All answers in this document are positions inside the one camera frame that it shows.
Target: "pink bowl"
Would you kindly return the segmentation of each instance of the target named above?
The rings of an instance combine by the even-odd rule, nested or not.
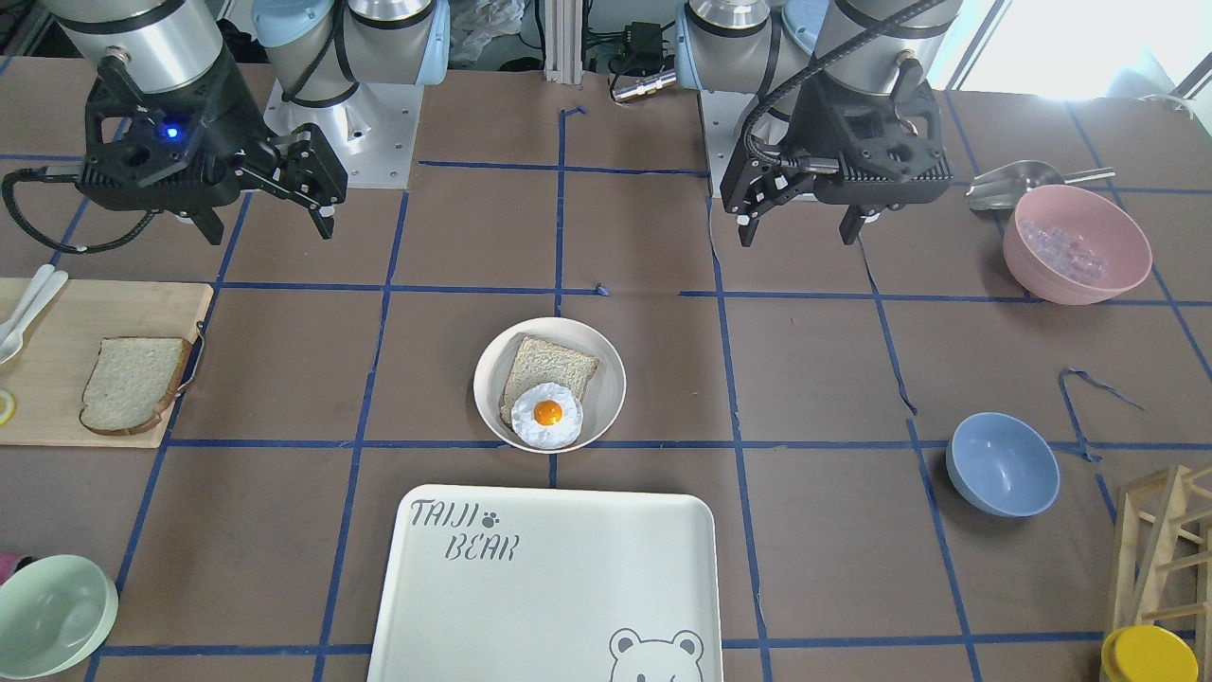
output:
[[[1033,250],[1024,228],[1063,231],[1103,262],[1102,271],[1090,283],[1062,274]],[[1019,199],[1001,246],[1019,283],[1068,305],[1119,296],[1144,281],[1153,268],[1153,250],[1140,225],[1111,201],[1069,184],[1039,187]]]

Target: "bread slice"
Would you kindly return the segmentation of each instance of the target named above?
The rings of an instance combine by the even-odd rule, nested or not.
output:
[[[103,338],[84,388],[80,424],[101,436],[155,429],[172,406],[193,345],[184,338]]]
[[[514,356],[514,366],[505,379],[505,391],[501,396],[501,420],[511,424],[510,412],[522,394],[554,382],[572,391],[578,401],[585,400],[585,386],[598,372],[598,359],[565,349],[534,336],[522,338]]]

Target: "lemon slice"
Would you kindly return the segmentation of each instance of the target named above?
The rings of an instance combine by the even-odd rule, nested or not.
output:
[[[12,419],[12,413],[17,412],[17,399],[12,394],[0,389],[0,426]]]

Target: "white tray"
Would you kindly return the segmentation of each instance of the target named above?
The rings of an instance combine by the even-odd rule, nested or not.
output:
[[[711,512],[688,495],[422,486],[367,682],[722,682]]]

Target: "egg white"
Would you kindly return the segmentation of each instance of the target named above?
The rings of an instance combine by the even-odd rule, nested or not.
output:
[[[543,426],[534,422],[534,407],[543,401],[553,401],[564,412],[560,422],[551,426]],[[519,396],[509,417],[514,434],[527,446],[541,451],[555,451],[571,446],[577,436],[581,436],[581,428],[584,424],[581,401],[572,395],[572,391],[554,383],[539,384]]]

